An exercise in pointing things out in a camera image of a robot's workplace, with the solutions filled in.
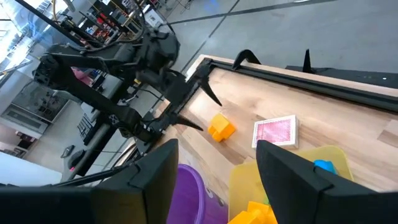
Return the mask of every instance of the wooden tabletop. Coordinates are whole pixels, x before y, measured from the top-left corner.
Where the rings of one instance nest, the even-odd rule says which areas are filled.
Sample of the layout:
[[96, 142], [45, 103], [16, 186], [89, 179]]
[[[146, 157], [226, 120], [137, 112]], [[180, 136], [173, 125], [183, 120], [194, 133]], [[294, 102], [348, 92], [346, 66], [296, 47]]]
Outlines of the wooden tabletop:
[[[187, 72], [192, 75], [204, 57], [232, 63], [225, 58], [201, 55]], [[248, 66], [321, 79], [323, 82], [398, 96], [398, 90], [338, 80], [268, 67]], [[398, 116], [346, 101], [310, 93], [238, 73], [214, 69], [210, 86], [223, 106], [218, 106], [202, 90], [186, 105], [182, 115], [207, 129], [217, 113], [224, 114], [236, 127], [226, 141], [215, 142], [207, 131], [176, 125], [167, 129], [161, 142], [177, 138], [180, 163], [194, 167], [209, 188], [226, 202], [228, 182], [235, 165], [255, 158], [251, 147], [254, 122], [296, 114], [300, 122], [299, 152], [333, 145], [344, 150], [354, 180], [377, 191], [398, 190]], [[158, 112], [166, 107], [159, 107]]]

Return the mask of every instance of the concrete floor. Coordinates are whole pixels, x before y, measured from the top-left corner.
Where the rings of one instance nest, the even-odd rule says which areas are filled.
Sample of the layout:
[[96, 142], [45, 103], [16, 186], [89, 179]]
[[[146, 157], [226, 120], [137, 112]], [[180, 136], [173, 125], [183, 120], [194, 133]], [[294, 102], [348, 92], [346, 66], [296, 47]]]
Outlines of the concrete floor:
[[[395, 27], [398, 1], [323, 0], [315, 4], [316, 0], [311, 0], [307, 5], [291, 5], [290, 2], [292, 0], [193, 0], [190, 9], [184, 10], [175, 0], [169, 0], [168, 5], [173, 10], [160, 11], [169, 23], [175, 23], [172, 27], [181, 43], [174, 69], [185, 72], [200, 54], [235, 58], [244, 49], [252, 50], [265, 65], [284, 68], [302, 65], [305, 50], [310, 49], [314, 67], [397, 72], [398, 29]], [[288, 7], [267, 7], [281, 4]], [[266, 11], [178, 23], [260, 7]], [[141, 94], [141, 100], [134, 100], [132, 107], [144, 113], [155, 98]], [[64, 116], [80, 114], [79, 110], [78, 106], [71, 106], [69, 115]], [[59, 119], [55, 129], [72, 130], [76, 125], [76, 121]], [[48, 150], [57, 151], [54, 155], [59, 157], [68, 145], [67, 135], [63, 134], [64, 144], [59, 149], [52, 143], [42, 147], [52, 147]], [[47, 142], [49, 137], [60, 138], [46, 134]], [[117, 136], [112, 140], [114, 146], [110, 147], [120, 148], [125, 143], [125, 139]], [[59, 169], [57, 166], [46, 164], [55, 170]]]

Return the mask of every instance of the purple container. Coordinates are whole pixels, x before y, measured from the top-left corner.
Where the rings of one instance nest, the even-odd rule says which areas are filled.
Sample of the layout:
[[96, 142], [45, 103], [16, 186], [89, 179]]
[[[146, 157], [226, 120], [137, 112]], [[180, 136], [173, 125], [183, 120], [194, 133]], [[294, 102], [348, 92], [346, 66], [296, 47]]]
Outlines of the purple container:
[[226, 224], [228, 208], [190, 166], [178, 165], [168, 224]]

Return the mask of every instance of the playing card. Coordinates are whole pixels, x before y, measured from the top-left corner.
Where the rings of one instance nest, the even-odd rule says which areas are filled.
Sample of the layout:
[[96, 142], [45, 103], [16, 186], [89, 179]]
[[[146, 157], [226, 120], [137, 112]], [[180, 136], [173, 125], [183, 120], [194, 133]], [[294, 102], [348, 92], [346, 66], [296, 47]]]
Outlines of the playing card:
[[298, 147], [298, 121], [296, 115], [268, 119], [254, 123], [252, 147], [258, 140], [266, 140], [277, 146]]

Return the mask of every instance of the blue object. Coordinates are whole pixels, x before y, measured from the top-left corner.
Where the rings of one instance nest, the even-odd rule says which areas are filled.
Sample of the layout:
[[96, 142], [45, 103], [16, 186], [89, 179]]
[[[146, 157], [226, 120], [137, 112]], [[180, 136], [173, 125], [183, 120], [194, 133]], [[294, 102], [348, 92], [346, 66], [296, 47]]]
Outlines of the blue object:
[[334, 174], [337, 174], [335, 167], [331, 161], [324, 161], [321, 159], [317, 159], [313, 162], [316, 166], [321, 167], [322, 169], [325, 169], [329, 172], [332, 172]]

